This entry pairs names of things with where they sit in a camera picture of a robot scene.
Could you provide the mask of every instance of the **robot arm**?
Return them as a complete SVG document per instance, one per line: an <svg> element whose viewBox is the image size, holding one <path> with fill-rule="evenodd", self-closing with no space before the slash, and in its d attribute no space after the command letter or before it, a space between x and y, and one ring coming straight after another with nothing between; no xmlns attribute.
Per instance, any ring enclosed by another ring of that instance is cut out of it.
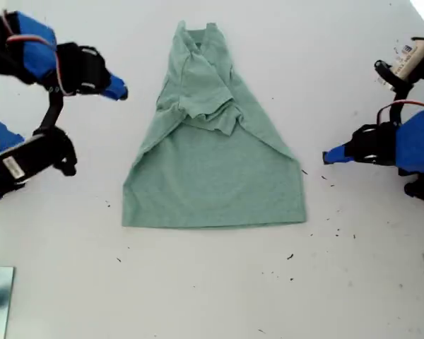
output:
<svg viewBox="0 0 424 339"><path fill-rule="evenodd" d="M0 198L52 165L66 176L75 175L73 143L55 126L64 97L128 97L124 81L107 70L94 47L57 44L50 27L20 12L0 16L0 75L37 83L49 93L49 109L32 138L24 141L0 122Z"/></svg>

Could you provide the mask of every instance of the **white label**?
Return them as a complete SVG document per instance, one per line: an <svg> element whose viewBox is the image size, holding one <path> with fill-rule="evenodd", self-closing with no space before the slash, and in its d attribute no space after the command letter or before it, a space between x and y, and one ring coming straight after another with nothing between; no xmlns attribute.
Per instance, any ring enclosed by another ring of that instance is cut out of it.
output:
<svg viewBox="0 0 424 339"><path fill-rule="evenodd" d="M19 164L12 156L4 158L3 163L14 179L19 179L25 176L25 172L20 168Z"/></svg>

